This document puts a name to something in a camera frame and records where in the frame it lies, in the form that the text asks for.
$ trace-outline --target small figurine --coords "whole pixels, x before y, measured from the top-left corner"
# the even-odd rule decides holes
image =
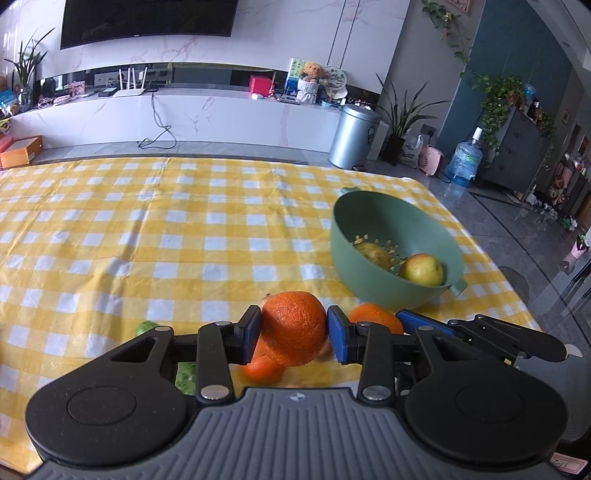
[[[300,103],[316,103],[316,93],[318,92],[319,81],[324,78],[324,68],[318,63],[307,62],[304,68],[300,70],[300,78],[297,82],[298,92],[295,96]]]

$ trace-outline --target green colander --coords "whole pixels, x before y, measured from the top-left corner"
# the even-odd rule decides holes
[[[459,295],[464,260],[453,237],[436,220],[415,206],[390,195],[343,189],[335,203],[330,230],[330,251],[335,269],[345,286],[363,302],[396,312],[430,302],[446,290]],[[391,241],[403,258],[426,253],[444,268],[440,287],[423,287],[385,271],[359,253],[352,242],[357,236]]]

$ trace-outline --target framed picture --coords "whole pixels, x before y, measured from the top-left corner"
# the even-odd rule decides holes
[[[452,4],[454,7],[467,14],[470,11],[471,1],[472,0],[447,0],[447,3]]]
[[[579,147],[579,153],[581,155],[587,151],[587,145],[589,145],[589,139],[587,138],[587,135],[584,135],[583,139],[581,140],[581,146]]]

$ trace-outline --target blue water bottle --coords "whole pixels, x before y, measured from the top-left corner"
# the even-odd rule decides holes
[[[470,141],[460,143],[447,167],[446,175],[462,187],[470,185],[482,161],[482,151],[478,147],[481,135],[482,128],[477,128]]]

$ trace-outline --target blue wall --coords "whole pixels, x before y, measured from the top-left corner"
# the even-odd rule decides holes
[[[476,33],[468,69],[492,77],[517,75],[536,90],[542,108],[558,114],[572,65],[548,27],[525,0],[488,0]],[[460,82],[437,140],[447,155],[470,138],[484,94]]]

